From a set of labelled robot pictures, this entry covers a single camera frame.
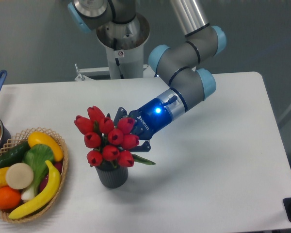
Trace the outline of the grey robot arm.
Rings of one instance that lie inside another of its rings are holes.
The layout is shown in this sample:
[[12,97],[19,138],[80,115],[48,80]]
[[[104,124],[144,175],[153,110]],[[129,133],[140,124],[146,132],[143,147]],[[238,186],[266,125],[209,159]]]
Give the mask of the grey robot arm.
[[[149,151],[149,141],[159,130],[204,101],[216,90],[211,73],[198,65],[226,47],[226,35],[211,26],[197,0],[173,0],[171,5],[180,23],[185,42],[176,48],[157,46],[148,65],[168,89],[127,113],[119,108],[115,122],[131,117],[132,133],[143,141],[132,151]],[[145,17],[136,12],[133,0],[73,0],[68,10],[84,32],[96,32],[105,47],[111,79],[141,78],[144,71],[144,44],[150,29]]]

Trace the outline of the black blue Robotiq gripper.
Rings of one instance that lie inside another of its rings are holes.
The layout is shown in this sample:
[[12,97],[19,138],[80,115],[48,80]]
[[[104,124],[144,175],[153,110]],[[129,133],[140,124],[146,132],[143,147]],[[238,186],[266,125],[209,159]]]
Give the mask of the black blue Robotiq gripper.
[[149,152],[151,150],[149,140],[152,136],[172,122],[171,114],[158,98],[152,99],[129,114],[126,109],[119,107],[113,119],[114,126],[117,127],[119,120],[126,117],[135,120],[131,133],[138,136],[140,140],[145,140],[142,145],[131,148],[130,152]]

